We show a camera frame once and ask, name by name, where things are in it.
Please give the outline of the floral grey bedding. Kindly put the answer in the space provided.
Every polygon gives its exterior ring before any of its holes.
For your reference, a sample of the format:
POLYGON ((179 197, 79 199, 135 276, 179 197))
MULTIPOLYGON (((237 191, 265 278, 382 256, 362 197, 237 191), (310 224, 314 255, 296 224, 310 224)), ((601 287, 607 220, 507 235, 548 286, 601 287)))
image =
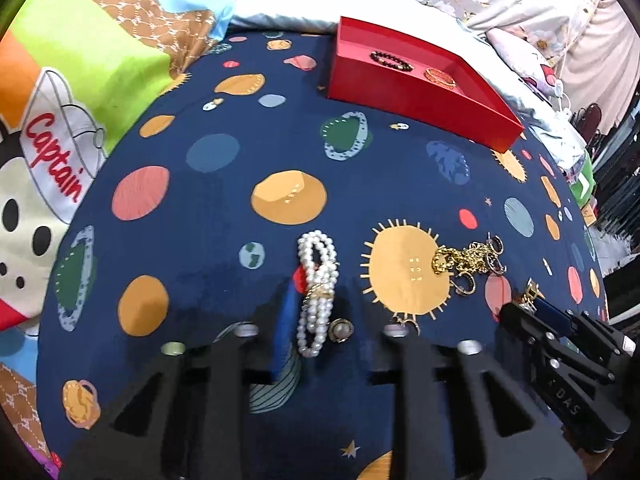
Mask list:
POLYGON ((498 28, 534 47, 576 108, 597 104, 601 129, 622 124, 639 84, 639 33, 620 0, 416 0, 476 34, 498 28))

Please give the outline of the red jewelry tray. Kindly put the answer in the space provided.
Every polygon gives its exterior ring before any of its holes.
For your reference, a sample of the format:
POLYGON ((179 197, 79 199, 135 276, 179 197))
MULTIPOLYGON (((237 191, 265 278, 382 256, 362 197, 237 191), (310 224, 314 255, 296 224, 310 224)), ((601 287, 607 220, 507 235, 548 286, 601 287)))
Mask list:
POLYGON ((381 25, 337 25, 328 97, 410 118, 503 153, 524 131, 460 55, 381 25))

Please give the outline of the navy planet print bedsheet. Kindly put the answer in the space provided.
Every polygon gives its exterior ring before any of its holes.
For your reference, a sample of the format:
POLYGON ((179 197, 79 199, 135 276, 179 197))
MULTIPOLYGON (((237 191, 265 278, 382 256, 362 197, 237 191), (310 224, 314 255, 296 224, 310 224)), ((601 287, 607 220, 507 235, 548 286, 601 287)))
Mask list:
POLYGON ((499 324, 527 284, 605 318, 589 232, 527 128, 505 152, 326 94, 335 41, 251 32, 122 138, 74 215, 84 313, 46 297, 38 411, 64 479, 582 478, 499 324), (503 241, 502 255, 486 244, 503 241), (273 297, 300 292, 271 373, 273 297), (361 354, 349 280, 390 314, 361 354))

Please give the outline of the colourful monkey cartoon blanket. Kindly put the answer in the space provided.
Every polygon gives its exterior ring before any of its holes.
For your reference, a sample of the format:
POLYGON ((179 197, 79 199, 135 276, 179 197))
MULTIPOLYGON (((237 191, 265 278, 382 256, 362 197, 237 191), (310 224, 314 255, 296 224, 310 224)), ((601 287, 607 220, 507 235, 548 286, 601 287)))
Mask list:
POLYGON ((108 154, 219 40, 234 0, 6 0, 1 7, 1 325, 65 333, 84 313, 98 237, 61 242, 108 154))

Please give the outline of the green cloth item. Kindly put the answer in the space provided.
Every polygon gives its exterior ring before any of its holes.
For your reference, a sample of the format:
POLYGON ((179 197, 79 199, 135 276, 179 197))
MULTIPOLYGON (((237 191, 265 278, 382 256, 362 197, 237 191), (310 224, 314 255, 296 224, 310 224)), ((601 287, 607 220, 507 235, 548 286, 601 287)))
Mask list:
POLYGON ((595 186, 596 181, 593 177, 591 157, 588 153, 585 153, 585 162, 582 165, 582 170, 577 175, 575 182, 570 185, 570 192, 572 192, 579 208, 582 208, 590 201, 595 186))

